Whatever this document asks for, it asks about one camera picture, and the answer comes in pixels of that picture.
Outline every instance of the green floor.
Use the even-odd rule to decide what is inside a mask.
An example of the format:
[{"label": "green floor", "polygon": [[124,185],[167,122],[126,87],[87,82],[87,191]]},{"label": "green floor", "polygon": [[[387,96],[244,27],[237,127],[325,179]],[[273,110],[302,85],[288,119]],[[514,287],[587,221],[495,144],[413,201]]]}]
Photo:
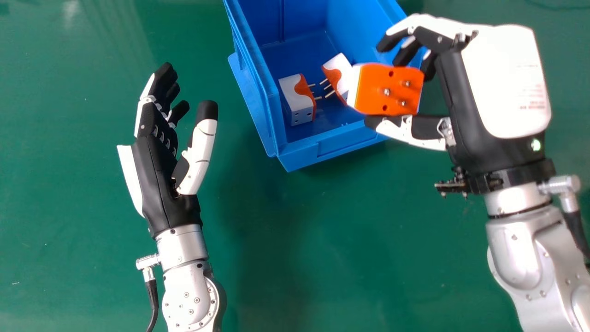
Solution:
[{"label": "green floor", "polygon": [[[588,1],[402,6],[535,29],[548,155],[581,176],[589,216]],[[487,268],[482,200],[432,188],[451,175],[447,156],[386,142],[286,174],[263,151],[232,52],[221,0],[0,1],[0,331],[145,329],[135,259],[155,245],[115,146],[132,142],[138,95],[164,61],[181,97],[220,105],[200,199],[225,331],[519,331]],[[429,84],[423,112],[443,105]]]}]

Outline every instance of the blue storage box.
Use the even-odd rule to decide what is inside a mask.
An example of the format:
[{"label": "blue storage box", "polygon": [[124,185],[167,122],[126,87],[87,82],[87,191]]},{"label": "blue storage box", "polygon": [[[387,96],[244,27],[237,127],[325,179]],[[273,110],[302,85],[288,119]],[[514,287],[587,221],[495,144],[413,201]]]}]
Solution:
[{"label": "blue storage box", "polygon": [[[224,0],[234,37],[230,66],[264,149],[287,171],[386,139],[336,97],[319,100],[313,122],[291,126],[278,88],[282,77],[302,73],[308,83],[325,76],[323,63],[342,52],[351,64],[391,64],[396,50],[375,47],[405,18],[393,0]],[[421,54],[411,63],[419,67]],[[318,95],[322,90],[315,90]]]}]

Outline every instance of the robotic arm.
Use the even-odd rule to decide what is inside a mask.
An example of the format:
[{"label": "robotic arm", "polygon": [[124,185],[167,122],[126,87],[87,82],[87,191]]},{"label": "robotic arm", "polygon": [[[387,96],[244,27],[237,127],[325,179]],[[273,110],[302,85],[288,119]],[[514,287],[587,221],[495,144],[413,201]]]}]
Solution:
[{"label": "robotic arm", "polygon": [[391,27],[377,49],[391,51],[401,42],[394,66],[428,49],[421,70],[425,80],[438,74],[448,116],[370,116],[365,124],[447,151],[454,178],[435,184],[443,197],[484,196],[489,267],[524,331],[590,331],[580,183],[575,175],[555,176],[545,157],[551,107],[533,31],[414,14]]},{"label": "robotic arm", "polygon": [[137,104],[135,142],[119,145],[123,174],[137,212],[149,224],[158,253],[136,261],[152,305],[151,332],[159,311],[153,267],[161,265],[164,287],[162,314],[168,331],[220,331],[225,309],[223,288],[215,282],[201,231],[201,186],[217,131],[218,106],[206,100],[198,106],[188,147],[178,152],[176,126],[189,104],[171,104],[180,92],[171,64],[155,71]]}]

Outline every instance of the blue plastic bin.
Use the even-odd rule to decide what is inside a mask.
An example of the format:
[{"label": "blue plastic bin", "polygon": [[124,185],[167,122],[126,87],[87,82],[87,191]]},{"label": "blue plastic bin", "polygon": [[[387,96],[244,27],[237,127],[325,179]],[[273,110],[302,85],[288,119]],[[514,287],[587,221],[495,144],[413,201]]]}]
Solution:
[{"label": "blue plastic bin", "polygon": [[[352,63],[391,64],[396,52],[375,47],[385,30],[406,15],[393,0],[224,0],[234,37],[230,66],[264,149],[287,171],[368,145],[384,136],[336,96],[317,103],[316,120],[291,126],[278,80],[303,73],[308,83],[325,76],[321,66],[342,52]],[[420,54],[411,63],[419,67]],[[316,95],[322,89],[315,90]]]}]

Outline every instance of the orange plug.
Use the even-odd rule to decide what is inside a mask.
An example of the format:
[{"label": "orange plug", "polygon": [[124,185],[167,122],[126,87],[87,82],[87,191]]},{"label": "orange plug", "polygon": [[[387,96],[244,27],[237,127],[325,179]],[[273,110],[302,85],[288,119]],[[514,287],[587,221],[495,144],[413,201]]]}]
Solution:
[{"label": "orange plug", "polygon": [[363,63],[352,67],[347,104],[365,115],[416,115],[424,73],[413,67]]}]

